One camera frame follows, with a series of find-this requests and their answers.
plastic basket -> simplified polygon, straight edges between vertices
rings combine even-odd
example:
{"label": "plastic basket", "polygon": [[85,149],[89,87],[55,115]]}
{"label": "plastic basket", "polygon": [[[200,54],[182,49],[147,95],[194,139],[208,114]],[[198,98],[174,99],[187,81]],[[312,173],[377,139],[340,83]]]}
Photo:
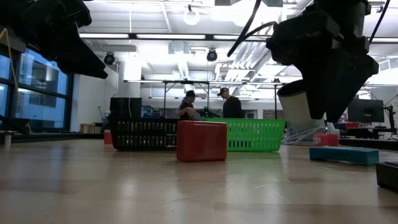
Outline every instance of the plastic basket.
{"label": "plastic basket", "polygon": [[207,118],[206,121],[228,125],[229,152],[278,151],[286,124],[278,119]]}
{"label": "plastic basket", "polygon": [[108,119],[117,150],[175,150],[178,119]]}

blue block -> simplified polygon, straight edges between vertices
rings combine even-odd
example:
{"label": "blue block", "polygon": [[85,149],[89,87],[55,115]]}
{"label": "blue block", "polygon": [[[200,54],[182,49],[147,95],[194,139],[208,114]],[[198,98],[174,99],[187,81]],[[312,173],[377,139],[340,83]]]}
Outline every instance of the blue block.
{"label": "blue block", "polygon": [[355,149],[344,147],[310,147],[310,159],[313,161],[345,161],[374,166],[379,162],[377,149]]}

dark shirt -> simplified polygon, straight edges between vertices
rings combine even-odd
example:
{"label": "dark shirt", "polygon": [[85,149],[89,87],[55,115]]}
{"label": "dark shirt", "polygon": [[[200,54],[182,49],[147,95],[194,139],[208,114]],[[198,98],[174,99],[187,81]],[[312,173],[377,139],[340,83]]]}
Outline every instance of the dark shirt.
{"label": "dark shirt", "polygon": [[[193,108],[193,105],[192,105],[191,103],[187,103],[185,100],[183,100],[182,103],[181,103],[181,105],[180,105],[179,111],[180,111],[180,110],[183,110],[183,109],[185,109],[185,108],[187,108],[187,107]],[[183,114],[183,115],[180,115],[180,119],[181,119],[181,120],[187,120],[187,119],[190,119],[190,118],[189,118],[188,113],[185,113],[185,114]]]}
{"label": "dark shirt", "polygon": [[231,96],[223,106],[224,118],[244,118],[241,101]]}

green basket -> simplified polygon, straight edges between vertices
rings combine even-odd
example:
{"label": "green basket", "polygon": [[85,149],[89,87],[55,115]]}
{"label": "green basket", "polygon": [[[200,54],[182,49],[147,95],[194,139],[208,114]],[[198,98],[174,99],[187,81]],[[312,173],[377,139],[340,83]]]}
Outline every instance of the green basket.
{"label": "green basket", "polygon": [[278,151],[286,123],[278,119],[206,118],[206,121],[228,125],[229,152]]}

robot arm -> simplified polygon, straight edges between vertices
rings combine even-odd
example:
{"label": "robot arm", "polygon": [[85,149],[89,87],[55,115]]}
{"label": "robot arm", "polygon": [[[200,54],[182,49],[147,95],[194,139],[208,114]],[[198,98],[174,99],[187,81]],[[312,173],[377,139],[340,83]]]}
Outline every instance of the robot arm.
{"label": "robot arm", "polygon": [[363,36],[364,17],[371,13],[368,0],[314,0],[302,15],[280,24],[269,22],[246,34],[252,14],[228,55],[250,35],[273,26],[267,40],[272,58],[301,71],[311,117],[321,119],[326,113],[328,121],[335,122],[365,81],[379,71],[367,54],[389,1],[369,40]]}

